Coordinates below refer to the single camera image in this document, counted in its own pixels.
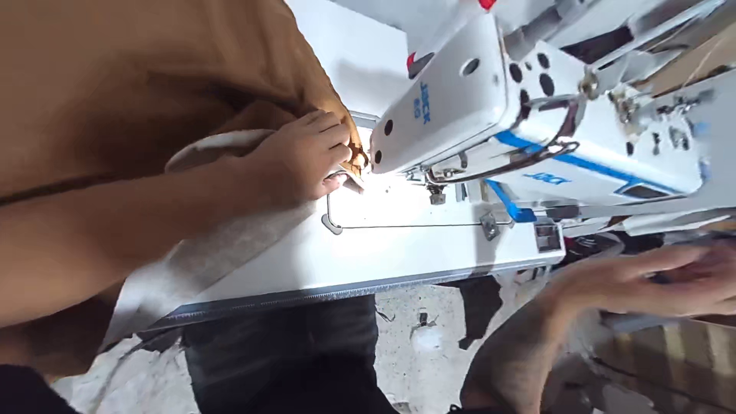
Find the brown fabric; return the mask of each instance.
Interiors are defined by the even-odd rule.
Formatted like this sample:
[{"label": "brown fabric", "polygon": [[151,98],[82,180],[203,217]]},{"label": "brown fabric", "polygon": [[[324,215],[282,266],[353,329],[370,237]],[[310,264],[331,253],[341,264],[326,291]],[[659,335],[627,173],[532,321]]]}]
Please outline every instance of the brown fabric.
[{"label": "brown fabric", "polygon": [[[366,160],[282,0],[6,1],[0,49],[0,206],[159,174],[212,132],[278,129],[316,108],[351,128],[344,166],[359,176]],[[93,298],[23,326],[37,368],[85,371],[110,311]]]}]

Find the concrete floor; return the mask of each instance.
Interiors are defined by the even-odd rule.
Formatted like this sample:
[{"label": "concrete floor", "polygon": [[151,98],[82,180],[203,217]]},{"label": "concrete floor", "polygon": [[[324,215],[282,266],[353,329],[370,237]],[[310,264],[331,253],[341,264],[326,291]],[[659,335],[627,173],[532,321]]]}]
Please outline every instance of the concrete floor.
[{"label": "concrete floor", "polygon": [[[503,306],[493,317],[490,334],[544,286],[546,279],[522,282],[525,275],[497,276]],[[458,347],[465,336],[463,301],[458,289],[422,286],[376,295],[380,332],[375,369],[378,385],[406,413],[446,413],[458,394],[473,355]],[[435,326],[419,327],[428,314]],[[124,340],[97,357],[82,376],[61,379],[54,389],[81,413],[198,413],[190,388],[183,350],[177,345],[161,354],[137,351],[126,358],[110,380],[121,357],[139,343]],[[102,388],[107,384],[104,395]]]}]

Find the blue stripe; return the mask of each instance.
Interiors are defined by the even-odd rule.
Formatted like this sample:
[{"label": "blue stripe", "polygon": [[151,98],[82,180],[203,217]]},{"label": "blue stripe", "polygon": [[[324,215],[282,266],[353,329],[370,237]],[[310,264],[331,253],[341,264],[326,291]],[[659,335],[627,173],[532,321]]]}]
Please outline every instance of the blue stripe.
[{"label": "blue stripe", "polygon": [[[531,141],[526,141],[523,138],[519,138],[516,134],[514,134],[511,131],[503,131],[501,133],[498,133],[496,134],[495,138],[499,142],[506,144],[506,145],[510,145],[511,147],[529,148],[533,151],[538,151],[542,149],[541,145],[535,144],[534,142],[531,142]],[[575,157],[574,155],[570,155],[570,154],[558,155],[554,157],[554,159],[560,162],[564,162],[566,164],[579,166],[580,168],[584,168],[589,171],[597,172],[598,174],[601,174],[601,175],[606,175],[608,177],[612,177],[618,180],[625,181],[626,185],[616,190],[616,194],[620,194],[624,192],[625,190],[627,190],[628,188],[632,186],[636,186],[638,184],[645,184],[647,186],[652,186],[654,188],[664,190],[671,194],[684,194],[683,192],[679,190],[675,190],[671,187],[663,186],[662,184],[658,184],[658,183],[653,183],[651,181],[644,180],[642,178],[633,176],[631,174],[617,171],[607,166],[603,166],[603,165],[596,164],[588,160],[584,160],[582,158]]]},{"label": "blue stripe", "polygon": [[509,195],[501,188],[501,185],[494,180],[486,179],[486,183],[489,187],[496,193],[498,198],[503,203],[503,206],[506,207],[506,211],[509,213],[509,216],[515,221],[515,222],[536,222],[537,216],[534,214],[534,210],[531,208],[519,208],[513,201],[511,201],[511,198]]}]

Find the sleeve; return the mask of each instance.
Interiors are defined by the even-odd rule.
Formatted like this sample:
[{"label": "sleeve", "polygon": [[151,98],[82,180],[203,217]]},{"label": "sleeve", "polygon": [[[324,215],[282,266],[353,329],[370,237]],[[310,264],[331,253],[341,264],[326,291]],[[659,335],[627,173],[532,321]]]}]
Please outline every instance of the sleeve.
[{"label": "sleeve", "polygon": [[0,365],[0,413],[78,414],[28,367]]}]

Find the metal bracket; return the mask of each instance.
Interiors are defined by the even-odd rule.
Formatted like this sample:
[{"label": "metal bracket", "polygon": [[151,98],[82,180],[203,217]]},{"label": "metal bracket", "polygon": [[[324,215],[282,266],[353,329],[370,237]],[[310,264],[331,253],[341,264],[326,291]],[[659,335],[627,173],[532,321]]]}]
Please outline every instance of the metal bracket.
[{"label": "metal bracket", "polygon": [[491,242],[493,239],[498,237],[499,234],[501,234],[498,223],[496,223],[496,219],[491,213],[481,216],[481,227],[483,228],[483,235],[489,242]]}]

